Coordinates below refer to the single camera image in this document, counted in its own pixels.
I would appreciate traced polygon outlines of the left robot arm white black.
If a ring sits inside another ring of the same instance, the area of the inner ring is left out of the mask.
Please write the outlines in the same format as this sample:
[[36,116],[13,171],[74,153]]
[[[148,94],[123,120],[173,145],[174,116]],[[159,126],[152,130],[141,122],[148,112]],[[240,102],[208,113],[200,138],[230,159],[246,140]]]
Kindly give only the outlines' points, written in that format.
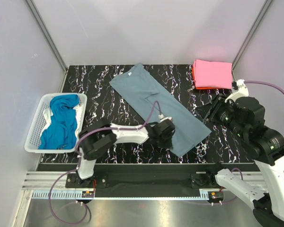
[[102,157],[115,144],[152,144],[159,148],[172,148],[175,125],[170,117],[160,122],[123,126],[100,120],[79,133],[76,151],[79,152],[77,174],[87,180],[94,174],[96,160]]

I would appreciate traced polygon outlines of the grey-blue t shirt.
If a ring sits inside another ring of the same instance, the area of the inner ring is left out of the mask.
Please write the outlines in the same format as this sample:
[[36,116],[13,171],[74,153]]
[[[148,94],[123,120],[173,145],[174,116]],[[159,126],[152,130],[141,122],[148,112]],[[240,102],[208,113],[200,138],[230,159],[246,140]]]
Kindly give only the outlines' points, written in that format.
[[150,122],[158,122],[159,114],[172,117],[175,133],[170,150],[178,157],[186,154],[211,133],[140,63],[128,72],[115,76],[109,84],[144,120],[149,117],[154,102],[159,103],[161,110],[155,106]]

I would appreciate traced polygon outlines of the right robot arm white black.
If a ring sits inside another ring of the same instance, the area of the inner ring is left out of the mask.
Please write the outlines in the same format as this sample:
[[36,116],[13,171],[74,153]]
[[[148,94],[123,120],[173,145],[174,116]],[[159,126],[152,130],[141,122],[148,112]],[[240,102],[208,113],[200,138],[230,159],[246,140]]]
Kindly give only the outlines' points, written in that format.
[[284,227],[284,137],[265,126],[265,108],[254,97],[228,100],[218,95],[198,107],[204,123],[216,123],[236,135],[250,154],[266,183],[258,190],[221,164],[206,170],[202,182],[231,191],[247,204],[263,227]]

